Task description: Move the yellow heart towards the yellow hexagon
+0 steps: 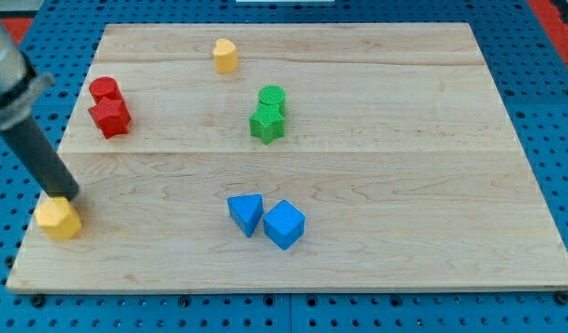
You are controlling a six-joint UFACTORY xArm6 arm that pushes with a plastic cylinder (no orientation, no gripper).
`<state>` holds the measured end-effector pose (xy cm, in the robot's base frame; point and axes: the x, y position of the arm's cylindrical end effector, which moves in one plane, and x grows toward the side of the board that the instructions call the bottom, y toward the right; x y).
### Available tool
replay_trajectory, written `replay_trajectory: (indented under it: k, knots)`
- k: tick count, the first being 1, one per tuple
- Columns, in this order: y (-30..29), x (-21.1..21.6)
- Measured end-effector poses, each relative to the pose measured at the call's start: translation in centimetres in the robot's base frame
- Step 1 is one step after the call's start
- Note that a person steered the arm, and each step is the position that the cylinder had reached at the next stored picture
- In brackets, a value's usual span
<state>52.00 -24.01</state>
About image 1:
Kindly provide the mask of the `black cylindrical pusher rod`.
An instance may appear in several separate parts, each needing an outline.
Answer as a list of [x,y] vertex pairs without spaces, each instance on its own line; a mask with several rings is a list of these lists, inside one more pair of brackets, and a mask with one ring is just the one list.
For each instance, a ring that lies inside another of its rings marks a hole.
[[0,136],[49,197],[76,198],[78,182],[33,117],[1,128]]

